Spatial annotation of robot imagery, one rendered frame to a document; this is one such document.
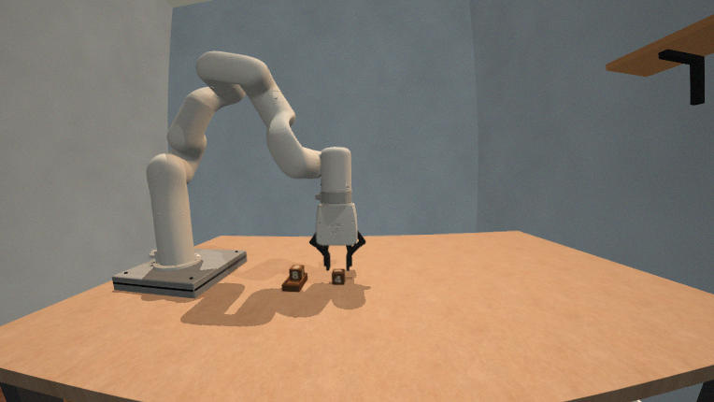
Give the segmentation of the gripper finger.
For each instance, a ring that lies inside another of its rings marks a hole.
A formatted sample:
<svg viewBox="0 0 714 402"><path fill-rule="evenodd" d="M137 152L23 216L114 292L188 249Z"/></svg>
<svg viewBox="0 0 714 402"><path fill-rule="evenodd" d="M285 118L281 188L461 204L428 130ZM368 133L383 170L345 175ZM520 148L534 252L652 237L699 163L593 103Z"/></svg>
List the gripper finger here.
<svg viewBox="0 0 714 402"><path fill-rule="evenodd" d="M347 248L347 256L346 256L346 265L347 265L347 271L350 271L350 266L352 266L352 255L365 244L365 239L363 236L360 234L358 231L358 242L353 245L353 246L346 246Z"/></svg>
<svg viewBox="0 0 714 402"><path fill-rule="evenodd" d="M323 255L323 264L326 266L326 271L330 270L331 267L331 261L330 261L330 253L328 251L329 246L323 246L319 245L316 241L316 233L312 237L312 239L309 241L309 244L311 244L313 247L315 247L322 255Z"/></svg>

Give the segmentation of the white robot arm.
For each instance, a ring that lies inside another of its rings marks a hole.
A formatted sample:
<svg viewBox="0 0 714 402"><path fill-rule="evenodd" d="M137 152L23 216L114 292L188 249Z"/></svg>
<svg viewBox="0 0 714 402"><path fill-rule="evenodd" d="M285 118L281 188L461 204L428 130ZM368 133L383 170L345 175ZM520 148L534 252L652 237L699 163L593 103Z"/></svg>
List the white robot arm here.
<svg viewBox="0 0 714 402"><path fill-rule="evenodd" d="M351 202L350 151L314 151L300 145L291 130L295 114L262 61L209 51L199 57L195 70L208 87L188 94L173 120L167 141L175 150L155 156L147 166L157 246L149 258L155 258L157 271L180 270L201 261L194 253L187 184L205 152L205 131L214 113L238 103L245 94L267 128L267 148L281 171L293 179L321 178L315 199L323 204Z"/></svg>

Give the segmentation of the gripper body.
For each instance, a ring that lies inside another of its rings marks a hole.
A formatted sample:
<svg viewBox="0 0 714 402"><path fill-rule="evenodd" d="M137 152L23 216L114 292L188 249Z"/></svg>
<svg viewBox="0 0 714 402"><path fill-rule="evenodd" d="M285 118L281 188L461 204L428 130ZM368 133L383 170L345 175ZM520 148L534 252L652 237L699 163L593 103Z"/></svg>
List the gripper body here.
<svg viewBox="0 0 714 402"><path fill-rule="evenodd" d="M350 202L318 205L316 241L319 245L350 246L356 244L357 237L357 216L354 204Z"/></svg>

